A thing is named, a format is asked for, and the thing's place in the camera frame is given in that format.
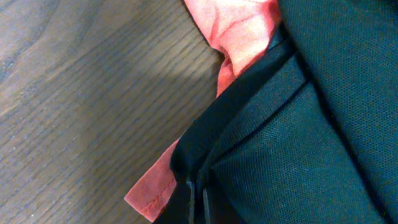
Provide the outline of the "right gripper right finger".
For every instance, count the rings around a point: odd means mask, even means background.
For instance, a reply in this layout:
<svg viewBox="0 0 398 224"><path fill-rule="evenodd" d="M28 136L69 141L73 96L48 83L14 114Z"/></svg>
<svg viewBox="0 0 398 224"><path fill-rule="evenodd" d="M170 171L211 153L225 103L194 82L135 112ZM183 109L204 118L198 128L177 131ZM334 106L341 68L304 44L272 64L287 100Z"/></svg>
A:
<svg viewBox="0 0 398 224"><path fill-rule="evenodd" d="M204 206L204 213L205 213L205 223L211 224L211 211L210 211L211 205L210 205L207 189L203 190L203 206Z"/></svg>

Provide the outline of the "black t-shirt with white logo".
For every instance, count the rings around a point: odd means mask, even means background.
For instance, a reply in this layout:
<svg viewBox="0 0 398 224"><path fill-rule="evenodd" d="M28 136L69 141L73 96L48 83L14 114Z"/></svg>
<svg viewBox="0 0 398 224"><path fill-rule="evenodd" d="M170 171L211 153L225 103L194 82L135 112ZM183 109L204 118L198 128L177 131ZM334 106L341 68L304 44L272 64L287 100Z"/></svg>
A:
<svg viewBox="0 0 398 224"><path fill-rule="evenodd" d="M157 223L397 222L397 2L285 0L265 56L180 138Z"/></svg>

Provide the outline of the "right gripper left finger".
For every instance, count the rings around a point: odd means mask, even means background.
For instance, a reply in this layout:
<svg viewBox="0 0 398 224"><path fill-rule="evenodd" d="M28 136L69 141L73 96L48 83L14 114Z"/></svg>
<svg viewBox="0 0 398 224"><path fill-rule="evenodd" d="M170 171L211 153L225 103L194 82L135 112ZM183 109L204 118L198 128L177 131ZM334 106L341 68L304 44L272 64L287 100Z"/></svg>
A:
<svg viewBox="0 0 398 224"><path fill-rule="evenodd" d="M195 184L188 180L187 181L187 185L189 186L189 203L188 203L188 207L189 207L189 211L188 211L188 223L189 224L194 224L194 220L195 220Z"/></svg>

